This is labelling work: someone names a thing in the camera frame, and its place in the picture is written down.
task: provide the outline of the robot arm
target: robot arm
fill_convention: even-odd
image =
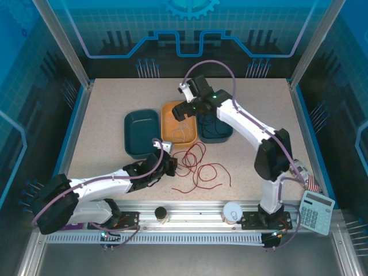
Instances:
[[[146,160],[124,166],[110,174],[93,178],[67,179],[64,174],[52,178],[32,199],[30,207],[34,215],[38,214],[52,199],[75,187],[49,207],[37,220],[40,232],[44,235],[56,232],[68,224],[95,222],[109,229],[121,219],[122,214],[116,203],[108,199],[114,194],[130,193],[146,187],[152,187],[166,174],[175,176],[176,158],[170,157],[172,144],[163,142],[163,158],[157,169],[139,179],[137,177],[150,172],[157,164],[161,150],[150,154]]]
[[[180,84],[179,92],[184,93],[186,101],[175,106],[172,110],[178,121],[184,120],[185,115],[190,117],[197,113],[211,114],[237,130],[256,149],[257,156],[254,167],[262,178],[263,190],[259,213],[266,226],[279,213],[283,212],[283,206],[278,200],[278,193],[282,178],[285,177],[289,168],[289,161],[278,144],[264,129],[279,138],[291,155],[288,132],[284,129],[276,131],[265,125],[236,103],[241,111],[263,126],[263,129],[260,129],[254,122],[235,109],[230,94],[224,90],[214,92],[203,76],[190,79],[183,85]]]

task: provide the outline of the metal frame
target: metal frame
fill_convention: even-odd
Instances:
[[[321,46],[323,40],[325,39],[329,29],[335,22],[335,19],[340,13],[340,10],[343,7],[345,1],[346,0],[332,0],[331,4],[323,15],[323,18],[319,23],[315,33],[310,39],[301,59],[299,60],[299,63],[295,68],[292,77],[290,78],[291,88],[295,89],[298,85],[313,57],[315,56],[318,48]]]
[[[70,121],[70,124],[72,124],[70,135],[69,137],[65,138],[66,140],[64,141],[64,144],[66,143],[66,146],[62,148],[59,156],[61,162],[59,164],[59,168],[55,169],[54,174],[67,174],[69,172],[70,164],[76,147],[76,142],[78,140],[79,132],[81,131],[83,119],[87,110],[88,101],[91,97],[93,84],[94,81],[91,81],[89,87],[84,88],[83,91],[81,91],[82,95],[80,96],[80,102],[78,104],[76,103],[77,110],[75,113],[74,121],[72,119]]]
[[[18,276],[36,275],[45,247],[45,240],[45,236],[41,235],[38,230],[32,232],[18,271]]]
[[[53,12],[47,0],[32,0],[37,10],[45,21],[49,31],[56,40],[64,56],[68,60],[76,77],[84,88],[88,88],[90,81],[81,61],[76,55],[67,35],[65,34],[56,14]]]
[[[60,22],[56,18],[53,10],[46,0],[33,0],[39,10],[42,18],[46,22],[53,37],[63,51],[74,73],[77,75],[82,86],[85,88],[83,99],[78,107],[74,125],[71,130],[70,138],[67,142],[66,152],[59,168],[59,172],[67,173],[71,157],[73,155],[76,140],[78,139],[79,131],[82,126],[82,121],[87,108],[87,103],[91,93],[90,82],[84,68],[79,61],[72,45],[70,44]],[[306,125],[305,117],[301,109],[300,100],[296,94],[296,86],[306,71],[309,63],[312,61],[320,44],[323,42],[325,35],[332,26],[345,0],[334,0],[328,7],[316,33],[313,35],[310,43],[307,46],[300,62],[298,63],[295,72],[291,78],[290,93],[296,108],[297,117],[301,125],[303,137],[306,142],[307,152],[311,158],[311,164],[316,178],[321,184],[325,193],[327,193],[326,185],[322,177],[321,168],[318,164],[316,151],[314,149],[310,133]],[[143,232],[160,232],[160,233],[239,233],[244,232],[239,225],[226,225],[222,223],[220,213],[225,201],[216,202],[155,202],[155,201],[120,201],[119,206],[124,210],[134,210],[141,213],[140,225]],[[256,210],[258,201],[241,201],[243,210]],[[165,225],[158,224],[155,216],[155,208],[165,206],[170,214],[170,221]],[[288,209],[292,214],[292,220],[296,219],[296,213],[292,209]],[[343,273],[345,275],[363,275],[363,271],[359,265],[358,258],[355,254],[349,234],[343,220],[341,211],[333,212],[331,228],[333,239],[336,245],[336,255],[342,264]],[[301,229],[300,232],[309,232],[306,229]],[[36,275],[37,266],[41,261],[45,245],[45,236],[35,231],[32,233],[26,253],[24,255],[19,276]]]

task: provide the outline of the wire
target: wire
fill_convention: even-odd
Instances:
[[[278,189],[278,201],[280,201],[280,202],[281,202],[281,190],[282,190],[282,184],[279,185],[279,189]],[[289,207],[295,208],[295,210],[297,211],[298,225],[297,225],[297,228],[295,228],[295,232],[294,232],[293,236],[291,236],[291,238],[289,240],[287,240],[285,243],[283,243],[280,246],[278,246],[277,249],[280,249],[280,248],[288,245],[295,238],[295,236],[298,234],[298,231],[300,229],[300,221],[301,221],[301,215],[300,215],[298,206],[296,206],[294,204],[284,203],[284,202],[282,204],[285,205],[285,206],[289,206]]]
[[[208,115],[203,115],[203,114],[200,114],[198,116],[198,124],[200,126],[202,126],[201,128],[202,128],[202,135],[203,135],[203,137],[205,137],[205,131],[214,136],[214,137],[211,137],[211,138],[222,138],[222,137],[227,137],[229,135],[229,133],[220,133],[217,130],[217,122],[218,121],[221,122],[219,119],[217,119],[217,118],[215,118],[213,116],[208,116]],[[206,128],[206,127],[209,127],[211,125],[214,125],[214,131],[216,133],[213,133],[212,131],[209,131]]]
[[[288,161],[290,162],[290,164],[293,167],[293,170],[295,171],[296,175],[299,178],[300,183],[304,183],[303,177],[301,176],[300,172],[298,171],[296,165],[294,164],[294,161],[292,159],[292,157],[290,156],[289,152],[287,151],[287,149],[285,148],[285,146],[282,144],[282,142],[274,135],[272,134],[270,131],[268,131],[265,127],[263,127],[260,123],[258,123],[257,121],[255,121],[252,117],[248,116],[247,114],[245,114],[241,108],[237,105],[236,103],[236,78],[234,76],[234,73],[231,71],[231,69],[224,63],[218,61],[218,60],[213,60],[213,59],[209,59],[209,60],[204,60],[202,62],[198,62],[195,65],[193,65],[188,72],[185,74],[185,77],[182,81],[182,85],[185,84],[189,74],[199,65],[205,64],[205,63],[216,63],[219,64],[221,66],[223,66],[229,73],[230,76],[233,80],[233,90],[232,90],[232,104],[234,106],[234,108],[241,114],[243,115],[246,119],[248,119],[249,121],[251,121],[253,124],[255,124],[259,129],[261,129],[262,131],[264,131],[266,134],[268,134],[269,136],[271,136],[276,143],[280,146],[281,150],[284,152],[285,156],[287,157]]]
[[[198,158],[193,152],[192,152],[192,149],[194,147],[198,147],[200,150],[201,150],[201,156],[200,158]],[[193,144],[187,151],[179,151],[179,152],[176,152],[175,154],[173,154],[173,157],[175,157],[175,155],[177,154],[182,154],[182,153],[185,153],[183,158],[182,158],[182,163],[179,163],[178,162],[178,168],[181,169],[180,167],[182,168],[186,168],[188,170],[187,173],[185,174],[179,174],[178,172],[176,172],[176,174],[179,176],[179,177],[186,177],[188,176],[190,173],[192,173],[192,181],[193,181],[193,184],[194,184],[194,187],[192,189],[190,189],[189,191],[182,191],[180,189],[177,189],[177,188],[172,188],[173,190],[175,191],[179,191],[180,193],[182,194],[189,194],[190,192],[192,192],[195,188],[199,188],[199,189],[204,189],[204,190],[212,190],[218,186],[221,186],[222,183],[220,184],[216,184],[212,187],[203,187],[203,186],[200,186],[198,184],[199,181],[202,181],[202,182],[209,182],[209,181],[212,181],[212,180],[215,180],[217,178],[217,170],[216,170],[216,166],[220,166],[222,167],[226,173],[228,174],[229,176],[229,185],[231,187],[231,175],[229,173],[229,171],[222,165],[222,164],[219,164],[219,163],[209,163],[209,164],[203,164],[203,165],[200,165],[200,163],[202,162],[203,158],[204,158],[204,155],[206,153],[206,145],[202,142],[197,142],[195,144]],[[210,179],[203,179],[203,177],[201,176],[201,171],[204,167],[211,167],[214,172],[215,172],[215,176],[210,178]]]
[[[286,222],[282,218],[279,218],[279,221],[281,221],[281,223],[285,227],[285,234],[287,234],[288,233],[288,225],[286,224]]]
[[[159,139],[153,138],[152,139],[152,142],[155,142],[155,141],[157,141],[160,144],[161,154],[160,154],[159,160],[157,161],[156,165],[152,168],[151,171],[149,171],[149,172],[147,172],[145,174],[142,174],[142,175],[135,176],[135,177],[130,177],[130,176],[128,176],[128,177],[114,176],[114,179],[140,179],[140,178],[144,178],[147,175],[150,175],[150,174],[154,173],[155,170],[160,166],[161,161],[162,161],[162,158],[163,158],[163,144],[162,144],[162,142]],[[96,181],[107,180],[107,179],[112,179],[112,177],[98,177],[98,178],[94,178],[94,179],[88,180],[86,182],[80,183],[80,184],[78,184],[78,185],[76,185],[74,187],[71,187],[71,188],[65,190],[64,192],[60,193],[59,195],[57,195],[56,197],[54,197],[52,200],[50,200],[50,202],[47,203],[46,206],[43,207],[42,210],[39,211],[38,214],[35,215],[34,219],[31,222],[31,225],[33,227],[35,227],[37,225],[37,220],[48,210],[48,208],[50,208],[56,201],[58,201],[59,199],[61,199],[65,195],[67,195],[68,193],[71,193],[72,191],[74,191],[74,190],[76,190],[78,188],[84,187],[85,185],[94,183]]]
[[[100,229],[100,230],[103,230],[105,231],[105,229],[107,228],[104,228],[104,227],[100,227],[99,228],[99,225],[96,224],[96,223],[91,223],[93,226],[95,226],[96,228]],[[105,248],[109,248],[111,250],[114,250],[116,248],[119,248],[119,247],[122,247],[124,245],[126,245],[130,240],[132,240],[134,238],[135,235],[138,234],[138,231],[140,230],[140,226],[139,225],[134,225],[134,226],[129,226],[129,227],[126,227],[126,228],[123,228],[123,229],[108,229],[110,232],[117,232],[117,231],[121,231],[121,230],[127,230],[127,229],[134,229],[134,228],[137,228],[137,230],[135,230],[135,232],[133,234],[131,234],[130,237],[128,237],[126,240],[124,240],[121,244],[118,244],[117,246],[113,246],[111,245],[110,247],[105,247]]]

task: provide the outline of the plastic container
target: plastic container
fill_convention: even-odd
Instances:
[[[130,112],[124,118],[124,147],[134,159],[145,159],[157,148],[152,139],[160,138],[159,115],[152,109]]]
[[[228,202],[225,204],[221,218],[227,224],[236,224],[243,216],[242,207],[235,202]]]
[[[189,148],[198,137],[196,117],[178,122],[173,115],[173,108],[182,101],[168,102],[161,110],[161,137],[163,141],[170,141],[175,148]]]
[[[233,129],[212,115],[197,115],[198,135],[206,144],[223,143],[229,140]]]

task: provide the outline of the orange bowl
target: orange bowl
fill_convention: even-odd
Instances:
[[[195,116],[178,122],[173,115],[173,108],[183,101],[168,102],[161,110],[161,138],[170,141],[175,148],[189,148],[198,137],[197,119]]]

